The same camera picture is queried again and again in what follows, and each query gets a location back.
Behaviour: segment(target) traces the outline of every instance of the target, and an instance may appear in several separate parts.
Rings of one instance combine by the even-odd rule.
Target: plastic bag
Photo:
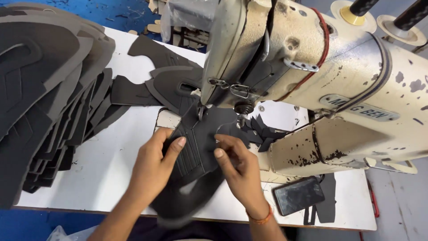
[[[46,241],[85,241],[97,227],[98,226],[93,226],[92,228],[88,228],[67,236],[62,226],[57,226]]]
[[[170,0],[160,19],[163,42],[171,37],[171,26],[210,31],[219,0]]]

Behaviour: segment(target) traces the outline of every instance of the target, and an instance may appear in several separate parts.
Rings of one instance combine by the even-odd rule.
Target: fingernail
[[[214,156],[217,158],[220,158],[223,156],[223,150],[221,150],[220,148],[217,148],[214,150]]]
[[[186,144],[186,138],[180,137],[180,139],[178,140],[178,145],[181,147],[184,147],[185,144]]]

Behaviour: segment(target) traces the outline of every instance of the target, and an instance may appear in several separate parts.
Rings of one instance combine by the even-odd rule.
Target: white table
[[[106,28],[105,33],[116,41],[116,51],[107,67],[113,77],[123,75],[140,84],[150,79],[155,67],[148,57],[127,55],[137,36]],[[166,45],[174,52],[203,66],[205,55],[184,48]],[[265,122],[274,125],[275,111],[262,114]],[[130,180],[138,148],[152,135],[160,107],[132,107],[118,121],[77,149],[71,170],[58,172],[51,188],[41,188],[34,194],[22,192],[18,208],[66,209],[72,211],[109,212],[121,198]],[[336,221],[319,223],[315,227],[376,230],[372,204],[363,170],[335,173]],[[275,218],[285,226],[302,226],[303,211],[282,217],[278,214],[271,189],[274,183],[261,183],[265,197],[275,209]],[[143,215],[155,215],[148,208]],[[223,182],[211,201],[195,216],[198,219],[246,222],[244,207]]]

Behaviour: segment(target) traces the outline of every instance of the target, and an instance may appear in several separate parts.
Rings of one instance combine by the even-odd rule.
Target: black phone
[[[282,216],[303,210],[325,200],[319,181],[311,176],[272,189],[276,206]]]

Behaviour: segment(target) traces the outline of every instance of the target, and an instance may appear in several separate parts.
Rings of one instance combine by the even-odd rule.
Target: hand
[[[164,157],[163,143],[171,134],[171,129],[160,128],[140,147],[127,190],[134,198],[148,200],[151,203],[166,186],[175,160],[186,143],[185,137],[177,138],[169,146]]]
[[[214,150],[227,184],[233,195],[246,208],[248,214],[256,220],[269,214],[269,204],[260,185],[259,160],[239,139],[226,135],[215,135],[220,148]]]

